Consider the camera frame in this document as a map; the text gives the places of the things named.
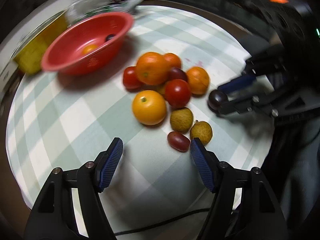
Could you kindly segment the red grape tomato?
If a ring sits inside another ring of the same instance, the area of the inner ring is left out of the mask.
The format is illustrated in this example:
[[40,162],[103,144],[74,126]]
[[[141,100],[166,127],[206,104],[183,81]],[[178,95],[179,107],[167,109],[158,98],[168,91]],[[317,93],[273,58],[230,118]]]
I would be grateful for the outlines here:
[[187,152],[190,140],[180,132],[172,131],[167,136],[168,144],[177,151]]

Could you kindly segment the smooth yellow orange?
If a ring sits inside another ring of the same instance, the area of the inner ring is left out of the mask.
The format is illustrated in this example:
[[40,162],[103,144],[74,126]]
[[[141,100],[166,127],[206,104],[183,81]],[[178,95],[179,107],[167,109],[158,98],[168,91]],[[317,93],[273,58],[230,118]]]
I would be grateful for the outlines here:
[[141,124],[153,126],[165,119],[167,106],[161,94],[154,90],[144,90],[133,99],[132,112]]

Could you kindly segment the green checkered tablecloth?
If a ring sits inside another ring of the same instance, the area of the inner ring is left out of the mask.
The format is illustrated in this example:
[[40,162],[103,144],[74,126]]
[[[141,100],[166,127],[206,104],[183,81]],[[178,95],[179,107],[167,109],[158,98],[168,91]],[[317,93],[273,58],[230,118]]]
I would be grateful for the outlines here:
[[126,67],[143,53],[175,53],[183,69],[199,66],[209,88],[240,74],[249,57],[250,33],[226,23],[170,7],[141,5],[118,56],[85,76],[40,73],[24,77],[11,104],[6,150],[23,200],[32,208],[51,170],[79,168],[124,142],[124,154],[110,186],[100,195],[119,239],[195,239],[206,214],[198,213],[166,226],[125,235],[124,231],[210,207],[189,153],[168,145],[170,122],[148,127],[131,111],[134,92],[122,83]]

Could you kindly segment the red plastic colander bowl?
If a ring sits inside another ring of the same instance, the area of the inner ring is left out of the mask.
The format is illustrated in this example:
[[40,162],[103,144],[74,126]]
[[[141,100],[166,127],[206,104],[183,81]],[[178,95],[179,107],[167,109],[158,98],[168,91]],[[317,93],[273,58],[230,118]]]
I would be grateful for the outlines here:
[[[75,76],[105,67],[119,53],[133,23],[129,13],[107,12],[73,25],[47,48],[41,60],[42,70]],[[105,42],[109,34],[115,37]],[[89,44],[99,47],[82,55],[82,49]]]

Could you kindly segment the gold foil bowl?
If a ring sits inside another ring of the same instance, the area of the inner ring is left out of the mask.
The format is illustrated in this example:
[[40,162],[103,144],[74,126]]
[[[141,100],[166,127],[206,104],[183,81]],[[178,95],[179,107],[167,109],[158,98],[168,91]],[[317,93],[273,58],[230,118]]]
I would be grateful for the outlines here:
[[41,71],[41,60],[47,48],[67,30],[65,11],[58,12],[29,33],[11,55],[18,68],[28,75]]

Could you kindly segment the pile of dark cherries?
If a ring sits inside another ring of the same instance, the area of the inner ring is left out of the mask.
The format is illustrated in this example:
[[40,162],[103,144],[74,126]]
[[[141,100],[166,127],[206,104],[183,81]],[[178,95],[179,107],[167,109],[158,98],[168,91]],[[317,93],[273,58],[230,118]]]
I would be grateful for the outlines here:
[[118,4],[124,3],[126,1],[127,0],[110,0],[109,5],[118,5]]

